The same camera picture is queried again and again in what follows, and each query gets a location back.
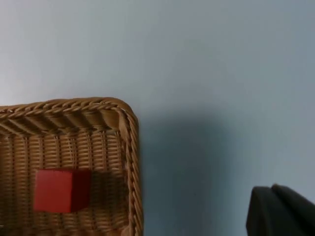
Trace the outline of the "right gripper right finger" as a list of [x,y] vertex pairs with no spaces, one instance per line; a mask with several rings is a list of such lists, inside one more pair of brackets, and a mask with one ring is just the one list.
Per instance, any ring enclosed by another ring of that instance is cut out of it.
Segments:
[[309,236],[315,235],[315,204],[295,190],[274,184],[272,191],[293,213],[302,230]]

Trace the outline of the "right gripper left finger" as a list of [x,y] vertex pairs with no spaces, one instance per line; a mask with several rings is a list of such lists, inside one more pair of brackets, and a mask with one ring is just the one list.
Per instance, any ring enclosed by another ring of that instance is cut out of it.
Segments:
[[249,236],[293,236],[296,224],[281,200],[268,187],[254,187],[246,221]]

